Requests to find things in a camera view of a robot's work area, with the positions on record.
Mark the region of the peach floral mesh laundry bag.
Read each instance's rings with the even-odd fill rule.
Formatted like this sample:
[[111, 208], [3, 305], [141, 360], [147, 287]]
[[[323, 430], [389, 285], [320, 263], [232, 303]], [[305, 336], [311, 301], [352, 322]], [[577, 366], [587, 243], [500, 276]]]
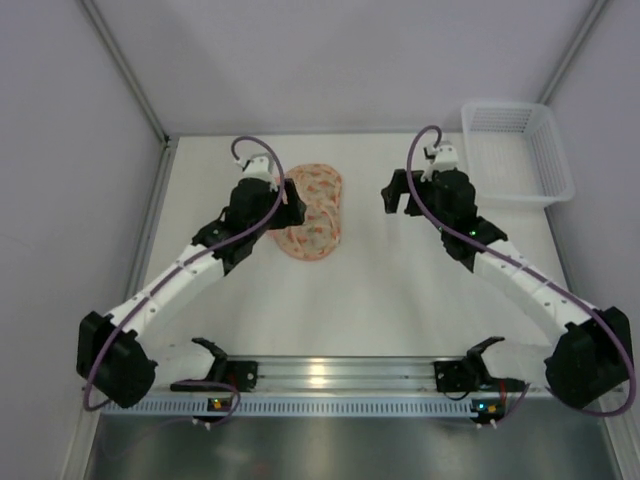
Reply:
[[300, 226], [270, 231], [276, 245], [297, 260], [319, 261], [331, 254], [341, 239], [340, 203], [343, 179], [327, 164], [305, 164], [290, 169], [301, 200], [306, 205]]

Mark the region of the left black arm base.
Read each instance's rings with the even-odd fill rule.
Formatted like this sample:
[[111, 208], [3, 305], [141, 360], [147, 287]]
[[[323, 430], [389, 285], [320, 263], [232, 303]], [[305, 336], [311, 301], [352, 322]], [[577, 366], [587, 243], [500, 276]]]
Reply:
[[170, 386], [173, 392], [226, 391], [223, 384], [241, 393], [250, 392], [257, 384], [258, 363], [248, 360], [216, 359], [203, 380], [184, 380]]

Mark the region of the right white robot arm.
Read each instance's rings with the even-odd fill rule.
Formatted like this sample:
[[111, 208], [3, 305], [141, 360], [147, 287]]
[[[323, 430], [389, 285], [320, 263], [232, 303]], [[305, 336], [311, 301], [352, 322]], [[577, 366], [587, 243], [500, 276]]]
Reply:
[[408, 216], [423, 215], [437, 228], [446, 253], [509, 299], [544, 334], [543, 345], [492, 336], [471, 347], [462, 363], [477, 385], [515, 380], [548, 389], [574, 409], [583, 409], [623, 383], [628, 410], [635, 399], [634, 363], [627, 316], [575, 297], [530, 264], [507, 234], [478, 213], [475, 189], [457, 169], [424, 178], [397, 169], [381, 191], [394, 214], [402, 195]]

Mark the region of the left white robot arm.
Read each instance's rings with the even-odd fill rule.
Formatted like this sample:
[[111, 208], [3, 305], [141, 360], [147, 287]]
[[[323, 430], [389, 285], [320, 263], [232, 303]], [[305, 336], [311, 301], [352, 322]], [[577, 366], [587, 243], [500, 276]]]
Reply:
[[176, 321], [200, 292], [245, 260], [265, 232], [299, 226], [305, 212], [292, 179], [285, 179], [281, 190], [268, 180], [241, 179], [221, 215], [192, 237], [169, 268], [107, 314], [92, 311], [81, 320], [77, 373], [122, 408], [136, 405], [154, 388], [218, 389], [228, 356], [214, 342], [194, 338], [152, 354], [143, 335]]

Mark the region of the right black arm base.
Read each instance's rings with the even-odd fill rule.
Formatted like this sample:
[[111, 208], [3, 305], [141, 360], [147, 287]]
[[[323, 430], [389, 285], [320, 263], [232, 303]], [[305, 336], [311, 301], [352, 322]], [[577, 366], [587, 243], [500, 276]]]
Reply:
[[436, 388], [440, 393], [479, 391], [487, 380], [484, 367], [467, 358], [436, 361], [433, 367]]

